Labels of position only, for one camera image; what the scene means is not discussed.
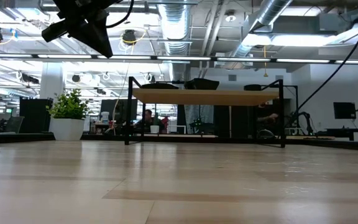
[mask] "pipe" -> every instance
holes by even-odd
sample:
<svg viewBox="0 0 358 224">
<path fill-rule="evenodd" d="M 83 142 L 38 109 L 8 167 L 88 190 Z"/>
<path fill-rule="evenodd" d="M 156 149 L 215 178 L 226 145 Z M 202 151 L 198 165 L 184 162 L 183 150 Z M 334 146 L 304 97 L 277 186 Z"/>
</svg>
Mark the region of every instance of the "pipe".
<svg viewBox="0 0 358 224">
<path fill-rule="evenodd" d="M 259 9 L 257 21 L 263 26 L 270 26 L 283 13 L 292 0 L 264 0 Z"/>
<path fill-rule="evenodd" d="M 208 43 L 209 35 L 211 34 L 211 30 L 212 30 L 212 25 L 214 24 L 215 21 L 216 10 L 218 9 L 218 2 L 219 0 L 214 0 L 213 2 L 212 9 L 211 9 L 211 18 L 209 19 L 208 25 L 206 27 L 204 42 L 201 48 L 200 56 L 204 56 L 205 54 L 206 45 Z"/>
<path fill-rule="evenodd" d="M 161 29 L 164 39 L 183 40 L 188 37 L 190 6 L 184 4 L 159 4 Z M 164 43 L 168 55 L 188 55 L 189 43 Z M 170 79 L 184 80 L 190 77 L 190 65 L 182 63 L 169 64 Z"/>
<path fill-rule="evenodd" d="M 221 13 L 218 17 L 218 21 L 216 22 L 216 26 L 215 26 L 214 32 L 212 34 L 211 42 L 209 43 L 208 50 L 206 52 L 207 56 L 211 55 L 212 49 L 215 44 L 216 36 L 218 36 L 219 28 L 221 26 L 221 23 L 222 23 L 222 20 L 224 17 L 224 13 L 226 12 L 227 4 L 229 4 L 229 0 L 224 0 L 222 3 Z"/>
<path fill-rule="evenodd" d="M 280 14 L 291 4 L 292 0 L 264 0 L 261 5 L 259 11 L 256 13 L 256 18 L 254 21 L 250 19 L 249 16 L 246 21 L 245 36 L 244 40 L 237 46 L 237 48 L 232 52 L 230 55 L 231 57 L 245 57 L 254 47 L 253 45 L 247 44 L 245 41 L 246 37 L 248 36 L 249 32 L 263 26 L 270 26 L 272 25 L 276 19 L 280 16 Z M 234 69 L 234 68 L 244 68 L 238 66 L 238 62 L 227 62 L 223 65 L 226 69 Z"/>
</svg>

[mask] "speaker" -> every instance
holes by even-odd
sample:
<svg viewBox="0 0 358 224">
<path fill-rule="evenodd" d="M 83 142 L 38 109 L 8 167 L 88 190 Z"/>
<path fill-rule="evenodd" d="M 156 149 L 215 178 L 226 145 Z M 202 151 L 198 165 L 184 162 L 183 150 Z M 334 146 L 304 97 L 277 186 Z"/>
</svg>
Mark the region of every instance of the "speaker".
<svg viewBox="0 0 358 224">
<path fill-rule="evenodd" d="M 216 90 L 219 86 L 218 81 L 207 80 L 205 78 L 195 78 L 185 83 L 187 90 Z"/>
<path fill-rule="evenodd" d="M 168 83 L 150 83 L 142 85 L 142 88 L 145 89 L 158 89 L 158 90 L 177 90 L 178 87 L 168 84 Z"/>
<path fill-rule="evenodd" d="M 251 84 L 244 86 L 245 91 L 262 91 L 262 86 L 258 84 Z"/>
</svg>

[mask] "person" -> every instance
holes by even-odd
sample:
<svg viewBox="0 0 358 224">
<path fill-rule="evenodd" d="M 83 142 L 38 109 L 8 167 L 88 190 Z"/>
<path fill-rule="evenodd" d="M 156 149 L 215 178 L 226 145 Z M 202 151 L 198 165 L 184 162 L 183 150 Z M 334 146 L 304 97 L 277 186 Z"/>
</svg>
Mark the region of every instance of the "person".
<svg viewBox="0 0 358 224">
<path fill-rule="evenodd" d="M 156 119 L 156 118 L 153 118 L 152 114 L 153 113 L 151 110 L 145 110 L 145 116 L 144 116 L 144 121 L 145 121 L 144 132 L 145 133 L 149 133 L 150 126 L 154 125 L 154 119 Z M 160 133 L 161 133 L 165 129 L 165 125 L 158 118 L 157 118 L 157 125 L 160 126 Z M 135 128 L 138 129 L 139 131 L 142 130 L 142 120 L 138 121 L 135 124 Z"/>
<path fill-rule="evenodd" d="M 258 129 L 268 129 L 269 131 L 274 132 L 277 124 L 278 114 L 274 113 L 274 108 L 272 106 L 262 103 L 257 108 L 257 122 Z"/>
</svg>

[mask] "ductwork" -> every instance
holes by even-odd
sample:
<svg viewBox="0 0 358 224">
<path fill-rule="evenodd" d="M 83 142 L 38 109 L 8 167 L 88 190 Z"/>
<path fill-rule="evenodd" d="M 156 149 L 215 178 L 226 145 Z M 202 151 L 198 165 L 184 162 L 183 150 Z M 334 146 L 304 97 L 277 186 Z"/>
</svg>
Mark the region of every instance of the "ductwork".
<svg viewBox="0 0 358 224">
<path fill-rule="evenodd" d="M 264 0 L 259 11 L 247 17 L 244 21 L 243 34 L 244 40 L 239 46 L 231 53 L 231 57 L 245 57 L 254 47 L 247 44 L 245 41 L 248 33 L 252 30 L 259 29 L 263 26 L 271 26 L 285 10 L 287 6 L 291 4 L 292 0 Z M 226 69 L 244 68 L 243 64 L 237 62 L 228 62 L 223 65 Z"/>
<path fill-rule="evenodd" d="M 263 26 L 270 26 L 276 21 L 292 0 L 264 0 L 258 11 L 257 21 Z"/>
<path fill-rule="evenodd" d="M 183 40 L 189 31 L 190 6 L 186 4 L 159 4 L 161 28 L 164 39 Z M 168 55 L 188 55 L 189 45 L 183 42 L 166 42 L 165 49 Z M 190 77 L 190 64 L 171 63 L 171 80 L 187 81 Z"/>
</svg>

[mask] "floor plank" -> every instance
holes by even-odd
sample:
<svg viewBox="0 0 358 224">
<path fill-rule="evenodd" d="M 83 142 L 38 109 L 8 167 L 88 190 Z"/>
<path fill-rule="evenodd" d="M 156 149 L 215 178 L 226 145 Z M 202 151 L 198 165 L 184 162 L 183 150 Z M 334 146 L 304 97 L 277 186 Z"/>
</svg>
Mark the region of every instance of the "floor plank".
<svg viewBox="0 0 358 224">
<path fill-rule="evenodd" d="M 358 223 L 358 151 L 0 144 L 0 223 Z"/>
</svg>

